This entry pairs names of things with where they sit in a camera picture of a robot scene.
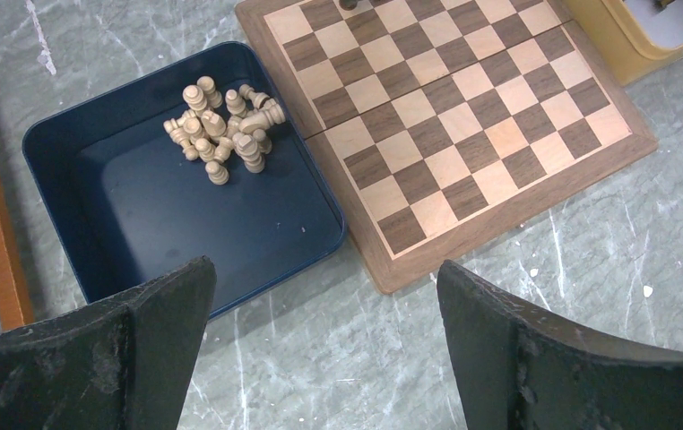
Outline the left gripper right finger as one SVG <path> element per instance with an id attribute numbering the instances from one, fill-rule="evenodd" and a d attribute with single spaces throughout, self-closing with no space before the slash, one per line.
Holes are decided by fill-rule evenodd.
<path id="1" fill-rule="evenodd" d="M 573 322 L 449 260 L 437 296 L 470 429 L 683 429 L 683 351 Z"/>

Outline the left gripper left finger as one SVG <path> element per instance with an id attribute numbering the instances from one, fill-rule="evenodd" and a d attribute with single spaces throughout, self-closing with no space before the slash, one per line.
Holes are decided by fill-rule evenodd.
<path id="1" fill-rule="evenodd" d="M 0 333 L 0 429 L 174 429 L 217 282 L 204 256 Z"/>

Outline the dark brown chess piece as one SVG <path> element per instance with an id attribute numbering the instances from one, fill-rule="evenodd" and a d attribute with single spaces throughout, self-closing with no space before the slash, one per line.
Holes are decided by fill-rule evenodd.
<path id="1" fill-rule="evenodd" d="M 342 10 L 352 11 L 359 4 L 359 0 L 339 0 L 339 6 Z"/>

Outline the light wooden chess pieces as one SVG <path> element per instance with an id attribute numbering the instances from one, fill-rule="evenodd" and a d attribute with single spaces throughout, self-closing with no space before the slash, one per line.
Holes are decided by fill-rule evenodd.
<path id="1" fill-rule="evenodd" d="M 187 160 L 204 163 L 213 184 L 228 183 L 226 164 L 233 154 L 248 172 L 264 170 L 265 156 L 272 151 L 267 131 L 287 120 L 276 99 L 249 84 L 220 92 L 208 75 L 186 86 L 182 98 L 188 109 L 164 121 L 163 128 Z"/>

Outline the wooden chess board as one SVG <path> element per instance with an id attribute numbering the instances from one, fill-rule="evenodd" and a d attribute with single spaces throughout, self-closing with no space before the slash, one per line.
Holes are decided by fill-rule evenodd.
<path id="1" fill-rule="evenodd" d="M 389 294 L 655 151 L 561 1 L 241 1 Z"/>

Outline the blue plastic tray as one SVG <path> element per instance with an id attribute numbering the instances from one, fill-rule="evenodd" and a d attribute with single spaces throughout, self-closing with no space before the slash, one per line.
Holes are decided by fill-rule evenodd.
<path id="1" fill-rule="evenodd" d="M 32 125 L 22 153 L 82 294 L 93 303 L 206 256 L 217 282 L 212 316 L 334 253 L 346 219 L 292 119 L 269 130 L 252 174 L 227 162 L 213 184 L 165 132 L 183 89 L 211 76 L 282 95 L 248 45 L 222 42 Z"/>

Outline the yellow metal tin tray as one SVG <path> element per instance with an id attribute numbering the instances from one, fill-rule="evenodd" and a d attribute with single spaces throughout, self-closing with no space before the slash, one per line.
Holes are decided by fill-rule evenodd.
<path id="1" fill-rule="evenodd" d="M 651 1 L 565 1 L 596 64 L 627 85 L 683 58 L 683 24 Z"/>

